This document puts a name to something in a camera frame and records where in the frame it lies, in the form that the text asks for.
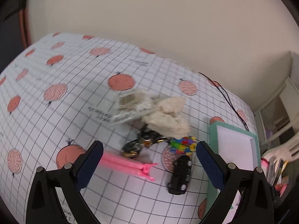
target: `crumpled cloth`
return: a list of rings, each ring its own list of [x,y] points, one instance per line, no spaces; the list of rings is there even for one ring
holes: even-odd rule
[[[164,99],[158,103],[158,110],[144,116],[142,121],[161,135],[181,139],[190,132],[187,120],[178,115],[184,104],[185,99],[182,97]]]

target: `black toy car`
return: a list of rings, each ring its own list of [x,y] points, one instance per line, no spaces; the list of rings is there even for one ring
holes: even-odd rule
[[[171,181],[167,184],[170,194],[185,194],[191,177],[192,161],[187,155],[180,156],[174,163]]]

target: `grid paper mat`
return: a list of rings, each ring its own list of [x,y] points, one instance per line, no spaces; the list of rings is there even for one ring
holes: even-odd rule
[[[117,88],[115,84],[119,82],[110,85],[108,80],[118,73],[133,79],[134,88],[152,95],[185,97],[180,115],[188,120],[190,135],[198,140],[208,143],[207,130],[213,116],[244,128],[208,80],[170,59],[109,39],[66,33],[47,35],[23,51],[0,76],[0,195],[20,223],[25,222],[35,169],[57,169],[57,153],[68,141],[74,140],[74,144],[87,149],[94,140],[100,140],[106,150],[119,151],[136,138],[140,124],[109,128],[88,110],[89,106],[103,112],[112,108],[120,92],[110,87]],[[132,86],[126,83],[122,87]],[[250,131],[256,134],[250,107],[235,95],[229,96]],[[163,142],[141,152],[158,163],[150,173],[154,182],[97,168],[81,194],[102,224],[200,222],[208,177],[193,154],[187,192],[169,194],[166,185],[171,173],[162,163],[166,146]],[[73,222],[62,191],[58,195],[66,216]]]

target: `orange fruit drawing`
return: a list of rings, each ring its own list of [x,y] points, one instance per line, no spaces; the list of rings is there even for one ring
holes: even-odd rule
[[[31,51],[27,52],[27,53],[25,54],[25,57],[27,57],[27,56],[33,54],[33,52],[35,52],[35,49],[32,49]]]
[[[91,51],[90,51],[90,54],[91,55],[94,55],[94,56],[99,56],[99,55],[105,55],[107,53],[109,53],[110,50],[107,49],[107,48],[103,48],[103,47],[96,47],[96,48],[93,48]]]
[[[63,42],[63,41],[59,41],[57,44],[53,45],[53,46],[51,47],[51,49],[59,48],[59,47],[61,47],[61,46],[63,46],[63,45],[64,45],[64,42]]]
[[[165,147],[165,149],[162,152],[161,155],[161,160],[162,160],[162,165],[168,172],[173,172],[173,163],[175,160],[177,160],[181,155],[177,153],[173,153],[170,151],[171,146]]]
[[[52,101],[57,101],[63,97],[66,93],[67,86],[65,84],[55,84],[47,88],[44,92],[44,99],[49,101],[49,105]]]
[[[61,169],[66,163],[74,163],[86,151],[78,145],[69,145],[62,148],[56,156],[56,165]]]
[[[247,118],[246,118],[246,115],[244,114],[244,112],[242,110],[237,110],[237,113],[245,121],[245,123],[247,123]]]
[[[22,168],[22,157],[18,150],[10,150],[7,154],[7,165],[12,173],[19,173]]]
[[[188,80],[181,80],[179,82],[178,86],[184,94],[189,95],[189,96],[194,95],[197,91],[195,84]]]
[[[21,80],[22,78],[24,78],[24,76],[27,75],[28,71],[29,71],[28,69],[23,69],[23,71],[18,74],[18,76],[16,78],[16,81]]]
[[[5,80],[6,80],[6,76],[4,76],[4,77],[1,79],[1,81],[0,81],[0,85],[2,85],[2,84],[5,82]]]
[[[63,55],[53,56],[47,61],[46,65],[52,66],[53,64],[60,62],[62,59],[63,59]]]
[[[221,122],[224,122],[224,120],[218,116],[215,116],[215,117],[212,117],[210,119],[210,125],[213,124],[215,121],[221,121]]]
[[[209,80],[209,83],[212,85],[212,86],[215,86],[216,85],[216,87],[220,87],[220,85],[219,85],[219,83],[218,82],[216,82],[216,81],[210,81]]]
[[[206,206],[206,204],[207,204],[207,199],[204,199],[202,202],[201,202],[201,204],[199,205],[199,207],[198,207],[198,217],[200,218],[200,219],[203,219],[204,218],[204,211],[205,211],[205,206]]]
[[[142,48],[142,47],[140,47],[140,50],[142,51],[142,52],[144,52],[144,53],[147,53],[147,54],[155,54],[155,52],[153,52],[153,51],[150,51],[150,50],[147,50],[147,49],[144,49],[144,48]]]
[[[134,79],[127,74],[118,73],[108,80],[108,86],[115,91],[125,91],[131,89],[134,85]]]
[[[60,34],[60,32],[57,32],[57,33],[53,34],[52,37],[55,37],[56,35],[59,35],[59,34]]]
[[[20,98],[20,96],[14,96],[11,100],[10,100],[10,102],[9,102],[9,104],[8,104],[8,106],[7,106],[7,110],[8,110],[8,112],[11,114],[11,112],[13,112],[18,106],[19,106],[19,104],[20,104],[20,100],[21,100],[21,98]]]
[[[94,36],[91,36],[91,35],[84,35],[82,39],[86,39],[86,40],[90,40],[94,38]]]

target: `blue gripper pad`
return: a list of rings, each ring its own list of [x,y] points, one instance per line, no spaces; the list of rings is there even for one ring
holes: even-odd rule
[[[76,188],[78,191],[87,187],[93,173],[95,172],[102,158],[103,153],[103,144],[100,141],[96,141],[96,146],[90,152],[89,156],[86,158],[82,167],[78,171],[76,182]]]
[[[202,164],[214,188],[224,189],[224,174],[201,142],[196,145],[196,156]]]

